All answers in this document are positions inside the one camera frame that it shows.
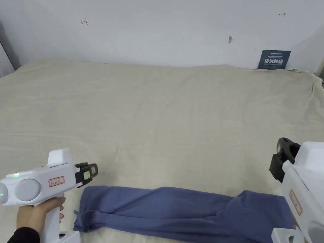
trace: red arrow mark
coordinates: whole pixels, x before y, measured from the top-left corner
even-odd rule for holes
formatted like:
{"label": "red arrow mark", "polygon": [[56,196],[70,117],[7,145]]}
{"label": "red arrow mark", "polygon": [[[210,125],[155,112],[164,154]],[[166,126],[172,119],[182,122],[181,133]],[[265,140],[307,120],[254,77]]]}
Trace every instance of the red arrow mark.
{"label": "red arrow mark", "polygon": [[88,25],[87,19],[85,21],[81,20],[81,24],[83,24],[84,22]]}

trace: blue cloth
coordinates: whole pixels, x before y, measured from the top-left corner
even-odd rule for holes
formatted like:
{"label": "blue cloth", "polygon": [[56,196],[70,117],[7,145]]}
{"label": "blue cloth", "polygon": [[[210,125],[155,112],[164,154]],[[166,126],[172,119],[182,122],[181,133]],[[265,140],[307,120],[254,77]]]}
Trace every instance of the blue cloth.
{"label": "blue cloth", "polygon": [[188,242],[272,243],[275,227],[292,228],[283,197],[244,191],[237,197],[173,187],[86,187],[74,230],[101,227]]}

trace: dark blue sign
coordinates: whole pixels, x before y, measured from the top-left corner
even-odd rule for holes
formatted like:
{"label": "dark blue sign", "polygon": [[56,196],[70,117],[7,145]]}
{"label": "dark blue sign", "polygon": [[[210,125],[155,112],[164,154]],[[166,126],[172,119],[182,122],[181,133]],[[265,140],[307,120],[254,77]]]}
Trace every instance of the dark blue sign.
{"label": "dark blue sign", "polygon": [[263,50],[258,69],[285,69],[291,51]]}

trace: white label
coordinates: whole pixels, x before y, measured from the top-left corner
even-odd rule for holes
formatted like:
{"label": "white label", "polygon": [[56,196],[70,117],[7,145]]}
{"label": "white label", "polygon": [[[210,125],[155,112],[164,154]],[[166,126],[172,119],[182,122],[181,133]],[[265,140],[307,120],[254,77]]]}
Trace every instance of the white label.
{"label": "white label", "polygon": [[54,186],[57,186],[57,185],[60,185],[60,184],[63,184],[63,183],[64,183],[64,176],[56,177],[56,178],[50,179],[48,181],[48,185],[50,187],[54,187]]}
{"label": "white label", "polygon": [[293,190],[290,190],[289,196],[290,196],[290,199],[291,199],[291,201],[293,202],[293,204],[295,206],[295,209],[296,209],[298,215],[300,216],[302,214],[302,212],[303,212],[303,209],[302,209],[300,203],[298,202],[298,199],[297,199],[297,197],[296,197]]}

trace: beige bedsheet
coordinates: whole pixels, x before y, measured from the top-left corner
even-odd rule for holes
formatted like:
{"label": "beige bedsheet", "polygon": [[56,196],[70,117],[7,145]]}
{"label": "beige bedsheet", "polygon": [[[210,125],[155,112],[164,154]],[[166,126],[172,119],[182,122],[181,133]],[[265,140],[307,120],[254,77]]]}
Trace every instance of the beige bedsheet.
{"label": "beige bedsheet", "polygon": [[[0,79],[0,118],[1,178],[68,147],[74,163],[98,164],[92,186],[280,193],[269,172],[277,140],[324,141],[324,90],[299,70],[50,60]],[[82,191],[66,193],[62,227]],[[0,206],[3,240],[16,212]],[[171,242],[112,229],[82,241]]]}

